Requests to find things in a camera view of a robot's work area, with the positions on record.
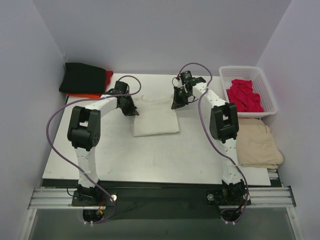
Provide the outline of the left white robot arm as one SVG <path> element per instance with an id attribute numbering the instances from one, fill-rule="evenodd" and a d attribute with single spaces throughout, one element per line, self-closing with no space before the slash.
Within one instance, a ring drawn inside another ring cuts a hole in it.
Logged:
<path id="1" fill-rule="evenodd" d="M 101 201 L 103 191 L 96 184 L 99 177 L 96 169 L 96 146 L 101 138 L 101 119 L 110 111 L 120 109 L 124 116 L 138 116 L 137 107 L 130 96 L 126 82 L 116 81 L 114 88 L 107 91 L 101 100 L 72 109 L 67 139 L 74 147 L 79 170 L 77 192 L 90 206 Z"/>

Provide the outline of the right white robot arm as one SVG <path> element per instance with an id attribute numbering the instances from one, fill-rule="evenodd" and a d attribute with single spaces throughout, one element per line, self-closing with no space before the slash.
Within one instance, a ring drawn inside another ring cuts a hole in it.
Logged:
<path id="1" fill-rule="evenodd" d="M 236 139 L 239 131 L 237 107 L 220 98 L 203 77 L 193 77 L 190 71 L 179 73 L 175 79 L 171 109 L 182 108 L 197 100 L 200 123 L 214 150 L 222 156 L 222 200 L 233 204 L 246 192 L 247 181 L 239 168 Z"/>

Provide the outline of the cream white t-shirt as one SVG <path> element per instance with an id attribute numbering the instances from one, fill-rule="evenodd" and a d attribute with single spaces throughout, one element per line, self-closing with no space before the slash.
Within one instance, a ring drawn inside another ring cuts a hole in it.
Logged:
<path id="1" fill-rule="evenodd" d="M 134 137 L 176 134 L 180 132 L 176 111 L 172 109 L 173 95 L 134 98 L 139 115 L 133 123 Z"/>

